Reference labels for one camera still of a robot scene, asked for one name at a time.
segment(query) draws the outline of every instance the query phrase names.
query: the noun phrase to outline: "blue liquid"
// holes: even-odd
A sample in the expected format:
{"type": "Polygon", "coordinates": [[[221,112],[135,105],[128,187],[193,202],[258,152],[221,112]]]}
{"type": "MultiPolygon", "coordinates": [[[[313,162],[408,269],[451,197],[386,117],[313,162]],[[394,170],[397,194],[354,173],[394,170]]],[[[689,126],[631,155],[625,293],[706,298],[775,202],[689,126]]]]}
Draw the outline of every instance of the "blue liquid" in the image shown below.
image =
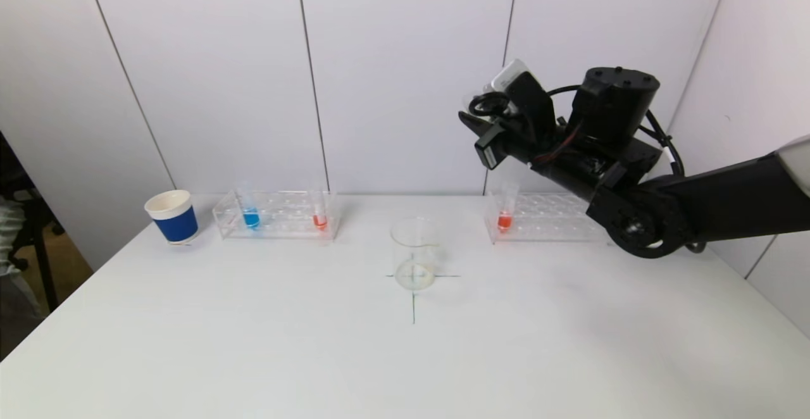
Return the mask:
{"type": "Polygon", "coordinates": [[[242,216],[245,218],[245,224],[248,228],[258,228],[259,223],[261,223],[256,208],[243,209],[242,216]]]}

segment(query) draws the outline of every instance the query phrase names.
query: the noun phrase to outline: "test tube with red liquid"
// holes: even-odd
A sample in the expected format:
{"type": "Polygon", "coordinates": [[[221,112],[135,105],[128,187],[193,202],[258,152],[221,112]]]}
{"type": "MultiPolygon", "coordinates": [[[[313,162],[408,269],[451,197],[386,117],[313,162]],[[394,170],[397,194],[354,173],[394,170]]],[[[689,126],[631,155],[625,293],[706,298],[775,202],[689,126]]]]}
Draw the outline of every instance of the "test tube with red liquid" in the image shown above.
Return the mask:
{"type": "Polygon", "coordinates": [[[509,228],[512,227],[512,217],[515,203],[518,200],[518,191],[520,191],[520,185],[516,182],[505,182],[501,186],[501,208],[498,212],[498,230],[501,232],[508,232],[509,228]]]}
{"type": "Polygon", "coordinates": [[[312,222],[319,231],[327,229],[327,205],[323,199],[323,189],[315,188],[309,191],[309,204],[312,205],[312,222]]]}

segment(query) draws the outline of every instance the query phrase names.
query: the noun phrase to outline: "test tube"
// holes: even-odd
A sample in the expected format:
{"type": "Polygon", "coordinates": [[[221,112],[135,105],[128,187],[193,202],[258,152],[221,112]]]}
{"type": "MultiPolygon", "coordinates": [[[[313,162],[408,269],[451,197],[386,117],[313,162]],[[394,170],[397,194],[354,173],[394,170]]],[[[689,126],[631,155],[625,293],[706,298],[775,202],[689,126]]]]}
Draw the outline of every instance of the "test tube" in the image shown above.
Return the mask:
{"type": "Polygon", "coordinates": [[[319,231],[327,229],[327,205],[323,199],[323,189],[313,188],[307,191],[309,203],[312,205],[312,222],[319,231]]]}
{"type": "Polygon", "coordinates": [[[512,227],[514,206],[518,200],[520,185],[516,182],[504,182],[501,186],[501,210],[498,213],[498,230],[508,232],[512,227]]]}
{"type": "Polygon", "coordinates": [[[251,229],[258,228],[261,218],[258,214],[254,192],[249,184],[242,184],[237,188],[237,200],[242,211],[242,217],[245,219],[245,226],[251,229]]]}

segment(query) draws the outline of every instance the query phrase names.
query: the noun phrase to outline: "test tube with blue liquid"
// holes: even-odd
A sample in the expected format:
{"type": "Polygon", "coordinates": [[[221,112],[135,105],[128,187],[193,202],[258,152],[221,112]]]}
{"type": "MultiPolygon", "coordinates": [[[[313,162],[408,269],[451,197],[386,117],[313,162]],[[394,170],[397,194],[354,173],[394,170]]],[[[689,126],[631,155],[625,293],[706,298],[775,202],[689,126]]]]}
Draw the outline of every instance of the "test tube with blue liquid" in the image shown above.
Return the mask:
{"type": "Polygon", "coordinates": [[[261,225],[261,218],[259,217],[258,207],[256,206],[256,199],[252,188],[248,185],[240,186],[237,189],[237,201],[239,208],[242,211],[242,217],[245,219],[245,226],[257,230],[261,225]]]}

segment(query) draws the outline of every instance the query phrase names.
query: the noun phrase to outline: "white wall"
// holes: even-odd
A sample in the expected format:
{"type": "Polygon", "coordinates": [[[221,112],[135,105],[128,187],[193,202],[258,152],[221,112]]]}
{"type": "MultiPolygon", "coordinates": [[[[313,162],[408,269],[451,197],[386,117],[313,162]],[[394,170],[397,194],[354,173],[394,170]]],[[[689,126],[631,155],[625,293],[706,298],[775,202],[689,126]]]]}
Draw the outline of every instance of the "white wall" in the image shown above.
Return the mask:
{"type": "Polygon", "coordinates": [[[0,130],[93,269],[171,189],[95,0],[0,0],[0,130]]]}
{"type": "Polygon", "coordinates": [[[810,337],[810,232],[776,237],[749,281],[810,337]]]}
{"type": "Polygon", "coordinates": [[[99,0],[179,188],[325,185],[300,0],[99,0]]]}
{"type": "Polygon", "coordinates": [[[503,62],[512,0],[304,0],[332,189],[478,194],[457,112],[503,62]]]}
{"type": "MultiPolygon", "coordinates": [[[[507,61],[520,58],[547,90],[579,84],[596,66],[656,76],[651,110],[667,127],[692,72],[718,0],[514,0],[507,61]]],[[[573,93],[555,96],[557,116],[573,93]]],[[[488,189],[517,180],[524,191],[559,186],[509,158],[489,173],[488,189]]]]}
{"type": "MultiPolygon", "coordinates": [[[[689,175],[762,156],[810,133],[808,6],[810,0],[720,1],[670,130],[689,175]]],[[[770,239],[711,248],[746,275],[770,239]]]]}

